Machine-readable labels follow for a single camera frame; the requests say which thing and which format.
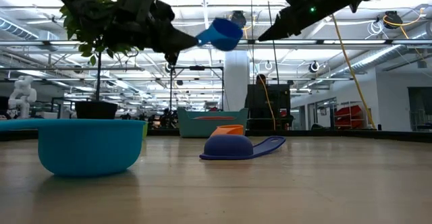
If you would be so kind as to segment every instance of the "white column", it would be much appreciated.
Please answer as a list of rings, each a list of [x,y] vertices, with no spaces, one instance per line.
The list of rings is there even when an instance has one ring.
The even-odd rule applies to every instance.
[[[225,96],[224,111],[239,111],[244,108],[248,94],[249,57],[247,51],[225,53]]]

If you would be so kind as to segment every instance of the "orange object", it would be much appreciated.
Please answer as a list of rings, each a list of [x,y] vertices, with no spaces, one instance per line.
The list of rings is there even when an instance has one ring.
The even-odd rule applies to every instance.
[[[206,120],[233,120],[236,119],[235,117],[230,116],[201,116],[201,117],[195,117],[194,119],[206,119]]]
[[[243,136],[243,125],[217,126],[217,129],[211,134],[211,136],[218,136],[222,134],[234,134]]]

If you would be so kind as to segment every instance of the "humanoid robot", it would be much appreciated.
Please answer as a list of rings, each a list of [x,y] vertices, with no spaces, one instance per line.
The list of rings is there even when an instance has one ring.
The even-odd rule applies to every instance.
[[[36,90],[31,87],[33,77],[20,76],[15,82],[15,89],[9,97],[9,109],[20,108],[20,118],[27,119],[29,117],[30,103],[36,102]]]

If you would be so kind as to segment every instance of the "blue bowl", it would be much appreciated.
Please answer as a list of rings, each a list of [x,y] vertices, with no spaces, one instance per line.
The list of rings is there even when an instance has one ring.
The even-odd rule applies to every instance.
[[[38,129],[38,154],[50,172],[92,177],[125,171],[140,155],[144,121],[17,119],[0,131]]]
[[[231,51],[237,47],[243,37],[243,30],[235,23],[222,18],[215,18],[211,26],[196,36],[199,46],[211,43],[221,51]]]

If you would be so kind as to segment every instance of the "wooden table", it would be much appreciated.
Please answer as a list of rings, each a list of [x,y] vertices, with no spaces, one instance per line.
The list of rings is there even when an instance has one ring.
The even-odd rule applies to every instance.
[[[128,172],[65,179],[37,142],[1,142],[0,223],[432,222],[431,144],[288,138],[250,161],[202,161],[203,144],[148,138]]]

